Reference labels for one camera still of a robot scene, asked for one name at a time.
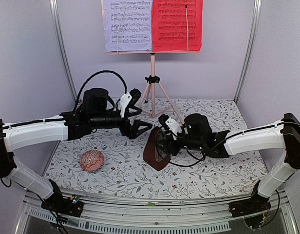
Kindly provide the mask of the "brown wooden metronome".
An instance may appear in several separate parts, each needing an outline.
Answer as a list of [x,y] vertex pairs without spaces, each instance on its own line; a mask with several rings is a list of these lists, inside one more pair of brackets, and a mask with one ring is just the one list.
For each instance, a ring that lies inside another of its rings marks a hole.
[[158,135],[161,136],[162,131],[159,127],[154,127],[143,152],[143,160],[156,171],[164,169],[170,161],[170,154],[166,154],[162,150],[157,151],[155,143]]

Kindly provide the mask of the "pink music stand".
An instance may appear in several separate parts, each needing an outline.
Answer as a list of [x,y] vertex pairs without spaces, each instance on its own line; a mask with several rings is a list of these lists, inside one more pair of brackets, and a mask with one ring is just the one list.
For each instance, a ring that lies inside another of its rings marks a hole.
[[163,85],[161,84],[161,81],[159,80],[158,76],[156,76],[155,74],[155,55],[158,53],[184,53],[184,54],[194,54],[194,53],[199,53],[200,51],[192,51],[189,53],[184,53],[184,52],[176,52],[176,51],[171,51],[171,52],[153,52],[151,51],[141,51],[141,52],[137,52],[137,51],[133,51],[133,52],[120,52],[120,53],[116,53],[116,52],[106,52],[107,54],[136,54],[136,53],[149,53],[150,54],[150,67],[151,67],[151,74],[150,76],[146,79],[147,85],[145,87],[145,90],[142,94],[141,99],[143,101],[147,101],[148,97],[151,96],[153,100],[155,100],[155,86],[156,84],[159,85],[159,87],[161,88],[162,92],[164,93],[166,98],[169,98],[166,90],[164,89]]

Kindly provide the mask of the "purple sheet music paper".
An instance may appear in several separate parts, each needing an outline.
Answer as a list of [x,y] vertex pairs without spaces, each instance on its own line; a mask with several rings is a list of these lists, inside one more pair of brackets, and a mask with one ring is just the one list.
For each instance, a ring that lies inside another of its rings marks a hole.
[[106,52],[152,50],[151,0],[103,0]]

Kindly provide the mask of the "red sheet music paper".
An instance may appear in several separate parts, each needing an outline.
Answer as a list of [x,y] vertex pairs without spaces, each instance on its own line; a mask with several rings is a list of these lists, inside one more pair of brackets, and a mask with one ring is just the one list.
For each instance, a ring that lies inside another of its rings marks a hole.
[[152,51],[200,51],[203,3],[203,0],[154,0],[151,10]]

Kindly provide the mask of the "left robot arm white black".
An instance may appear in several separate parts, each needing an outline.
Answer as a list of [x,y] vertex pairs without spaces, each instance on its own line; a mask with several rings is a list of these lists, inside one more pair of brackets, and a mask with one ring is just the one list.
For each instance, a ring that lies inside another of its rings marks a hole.
[[34,192],[55,211],[63,211],[67,204],[60,188],[51,180],[36,174],[15,157],[15,150],[52,141],[81,139],[97,129],[119,129],[121,135],[135,139],[152,128],[152,124],[134,120],[141,114],[136,107],[141,97],[138,89],[125,92],[114,102],[103,88],[84,92],[76,110],[29,122],[4,124],[0,119],[0,178],[9,179]]

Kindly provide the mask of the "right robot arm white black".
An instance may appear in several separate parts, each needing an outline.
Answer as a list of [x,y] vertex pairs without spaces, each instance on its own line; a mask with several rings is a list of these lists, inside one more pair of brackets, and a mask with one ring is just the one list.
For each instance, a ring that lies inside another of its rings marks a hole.
[[297,170],[300,170],[300,122],[292,113],[272,124],[242,131],[213,132],[208,119],[198,113],[187,116],[183,124],[161,115],[159,122],[170,136],[159,140],[157,150],[177,155],[181,149],[200,151],[203,158],[228,158],[244,152],[283,149],[272,170],[260,179],[246,202],[255,213]]

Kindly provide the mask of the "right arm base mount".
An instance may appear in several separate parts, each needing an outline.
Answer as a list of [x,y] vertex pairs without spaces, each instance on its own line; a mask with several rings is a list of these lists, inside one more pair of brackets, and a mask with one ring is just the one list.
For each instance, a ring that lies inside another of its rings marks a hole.
[[263,197],[258,194],[258,188],[255,187],[250,198],[230,202],[228,206],[232,217],[250,215],[257,212],[267,211],[271,208],[269,197]]

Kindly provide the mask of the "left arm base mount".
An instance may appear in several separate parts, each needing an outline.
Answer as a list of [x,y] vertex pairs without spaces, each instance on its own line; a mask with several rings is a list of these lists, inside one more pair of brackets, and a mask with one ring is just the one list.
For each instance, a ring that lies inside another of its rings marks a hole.
[[84,203],[64,198],[62,195],[53,194],[48,199],[42,201],[41,207],[59,214],[81,217]]

